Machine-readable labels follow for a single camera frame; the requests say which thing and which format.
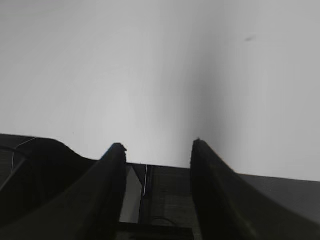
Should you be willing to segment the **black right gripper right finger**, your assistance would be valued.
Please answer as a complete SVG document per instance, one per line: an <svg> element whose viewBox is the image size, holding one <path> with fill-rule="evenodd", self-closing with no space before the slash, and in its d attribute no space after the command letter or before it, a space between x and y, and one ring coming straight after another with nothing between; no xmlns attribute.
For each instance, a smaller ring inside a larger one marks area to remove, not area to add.
<svg viewBox="0 0 320 240"><path fill-rule="evenodd" d="M318 240L320 225L274 202L234 172L203 140L190 157L190 181L204 240Z"/></svg>

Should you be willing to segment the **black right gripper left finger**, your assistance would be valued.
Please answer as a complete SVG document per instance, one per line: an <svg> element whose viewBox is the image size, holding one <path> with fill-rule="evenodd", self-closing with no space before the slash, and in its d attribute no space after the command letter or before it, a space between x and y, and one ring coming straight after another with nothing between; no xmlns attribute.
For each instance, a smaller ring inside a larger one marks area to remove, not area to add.
<svg viewBox="0 0 320 240"><path fill-rule="evenodd" d="M126 191L126 148L99 160L39 143L0 189L3 240L113 240Z"/></svg>

